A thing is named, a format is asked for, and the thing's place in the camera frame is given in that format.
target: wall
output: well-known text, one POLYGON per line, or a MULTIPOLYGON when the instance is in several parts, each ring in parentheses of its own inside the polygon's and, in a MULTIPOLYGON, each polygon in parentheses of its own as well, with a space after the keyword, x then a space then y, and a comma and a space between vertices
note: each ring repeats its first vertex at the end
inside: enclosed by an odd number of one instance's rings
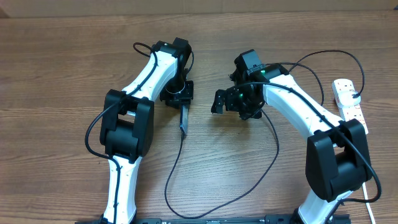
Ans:
POLYGON ((398 0, 0 0, 0 17, 392 10, 397 5, 398 0))

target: wooden table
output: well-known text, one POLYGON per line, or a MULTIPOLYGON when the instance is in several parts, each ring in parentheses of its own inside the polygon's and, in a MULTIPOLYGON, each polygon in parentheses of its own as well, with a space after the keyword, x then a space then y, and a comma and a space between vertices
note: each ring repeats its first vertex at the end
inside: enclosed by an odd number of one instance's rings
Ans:
MULTIPOLYGON (((149 45, 175 37, 189 40, 195 64, 189 79, 195 96, 189 136, 169 185, 169 200, 183 215, 198 215, 250 189, 275 155, 265 119, 241 121, 237 113, 211 114, 217 89, 233 83, 233 60, 255 49, 263 62, 294 62, 324 49, 347 50, 366 72, 362 109, 369 127, 372 165, 383 186, 372 204, 379 223, 398 218, 398 13, 297 12, 173 16, 109 16, 66 19, 0 19, 0 223, 73 223, 104 212, 109 168, 85 149, 87 126, 102 110, 110 88, 120 90, 147 58, 133 42, 149 45)), ((343 54, 303 61, 320 76, 325 108, 338 114, 331 83, 361 75, 343 54)), ((320 101, 311 73, 297 68, 298 84, 320 101)), ((248 196, 207 217, 260 217, 292 213, 308 194, 306 143, 275 109, 280 154, 248 196)), ((179 112, 155 104, 155 138, 139 170, 138 217, 176 218, 164 201, 164 185, 178 153, 179 112)), ((98 125, 90 139, 98 141, 98 125)), ((368 183, 369 196, 375 194, 368 183)), ((354 197, 363 197, 357 191, 354 197)), ((353 223, 369 223, 365 205, 347 203, 353 223)))

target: wooden surface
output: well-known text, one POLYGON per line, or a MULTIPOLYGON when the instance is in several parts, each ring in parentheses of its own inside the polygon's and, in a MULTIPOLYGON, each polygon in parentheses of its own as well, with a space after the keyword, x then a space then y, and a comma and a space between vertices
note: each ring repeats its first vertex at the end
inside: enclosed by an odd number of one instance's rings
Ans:
MULTIPOLYGON (((169 185, 169 200, 183 215, 198 215, 247 191, 275 154, 266 120, 241 121, 237 113, 211 114, 215 91, 232 85, 233 60, 255 49, 264 63, 296 61, 323 49, 347 50, 366 72, 362 109, 369 127, 372 165, 383 186, 372 204, 378 223, 398 218, 398 13, 297 12, 173 16, 113 16, 0 20, 0 223, 73 223, 104 212, 109 168, 84 146, 87 126, 110 88, 122 89, 147 58, 135 41, 188 39, 195 51, 189 79, 195 98, 189 136, 169 185)), ((318 72, 325 108, 338 114, 331 83, 361 85, 355 61, 323 54, 303 61, 318 72)), ((318 84, 295 69, 298 84, 320 101, 318 84)), ((207 217, 258 217, 292 213, 308 194, 305 141, 275 109, 265 111, 280 139, 280 156, 251 194, 207 217)), ((177 156, 179 113, 155 104, 155 138, 138 178, 138 217, 176 218, 163 190, 177 156)), ((99 127, 91 136, 98 152, 99 127)), ((368 183, 369 196, 375 185, 368 183)), ((362 197, 361 190, 354 197, 362 197)), ((363 204, 347 203, 353 223, 369 223, 363 204)))
POLYGON ((11 18, 393 10, 398 0, 0 0, 11 18))

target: brown background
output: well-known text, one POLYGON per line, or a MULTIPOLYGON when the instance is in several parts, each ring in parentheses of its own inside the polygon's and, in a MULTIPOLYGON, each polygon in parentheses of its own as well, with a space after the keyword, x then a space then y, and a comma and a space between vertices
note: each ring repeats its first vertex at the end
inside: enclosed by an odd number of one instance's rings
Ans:
POLYGON ((392 10, 397 5, 398 0, 0 0, 0 8, 12 18, 392 10))
MULTIPOLYGON (((372 208, 378 223, 396 223, 397 21, 396 11, 0 20, 0 223, 61 224, 100 217, 109 168, 85 149, 86 128, 102 110, 106 92, 131 83, 147 63, 132 43, 175 37, 188 39, 195 51, 189 136, 169 186, 177 211, 198 215, 235 198, 274 157, 274 137, 264 119, 244 122, 236 113, 210 113, 215 91, 232 85, 228 74, 238 54, 255 49, 264 63, 293 62, 317 50, 341 49, 356 55, 366 72, 361 104, 372 164, 384 190, 372 208)), ((324 54, 303 63, 323 82, 325 108, 338 114, 330 85, 349 78, 360 87, 354 60, 324 54)), ((320 101, 312 74, 301 68, 293 74, 320 101)), ((279 158, 256 190, 208 217, 292 213, 305 200, 305 141, 279 112, 269 106, 265 111, 279 133, 279 158)), ((138 217, 176 218, 166 207, 163 189, 178 152, 178 119, 177 110, 156 103, 155 138, 139 171, 138 217)), ((90 141, 103 152, 98 130, 90 141)), ((373 182, 368 189, 374 195, 373 182)), ((347 203, 338 213, 349 213, 353 223, 369 223, 363 204, 347 203)))

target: white connector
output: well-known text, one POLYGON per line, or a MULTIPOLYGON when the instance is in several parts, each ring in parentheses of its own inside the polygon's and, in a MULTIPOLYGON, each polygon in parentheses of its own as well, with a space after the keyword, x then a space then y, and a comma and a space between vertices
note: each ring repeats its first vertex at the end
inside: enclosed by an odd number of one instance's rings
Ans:
POLYGON ((358 93, 354 89, 353 82, 345 78, 340 78, 331 84, 331 88, 335 94, 341 118, 345 121, 357 119, 365 128, 365 133, 368 134, 368 127, 366 126, 361 106, 359 105, 361 97, 353 98, 353 95, 358 93))

